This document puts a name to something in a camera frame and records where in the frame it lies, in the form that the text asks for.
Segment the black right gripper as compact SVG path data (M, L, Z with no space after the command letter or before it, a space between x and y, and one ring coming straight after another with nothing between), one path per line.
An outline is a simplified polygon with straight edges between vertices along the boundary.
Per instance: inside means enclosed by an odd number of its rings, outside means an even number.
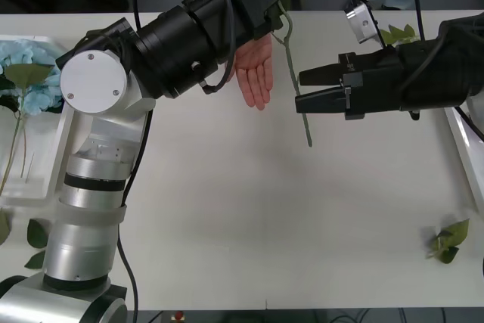
M329 64L298 75L302 86L339 85L295 97L297 113L344 113L346 120L360 120L368 113L397 111L401 96L397 86L403 68L395 50L370 54L339 54L340 64Z

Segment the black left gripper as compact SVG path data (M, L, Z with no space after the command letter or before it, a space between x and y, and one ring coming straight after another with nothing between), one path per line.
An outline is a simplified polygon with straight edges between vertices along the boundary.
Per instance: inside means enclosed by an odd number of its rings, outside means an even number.
M269 8L278 2L285 10L290 10L290 0L235 0L237 16L252 39L261 39L283 26L280 12L265 14L262 8L262 4Z

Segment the person's hand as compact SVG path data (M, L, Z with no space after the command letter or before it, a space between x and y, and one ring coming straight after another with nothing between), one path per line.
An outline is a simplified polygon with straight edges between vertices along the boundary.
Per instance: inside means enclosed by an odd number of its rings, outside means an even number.
M229 79L236 76L249 107L264 110L274 85L271 35L251 40L236 50Z

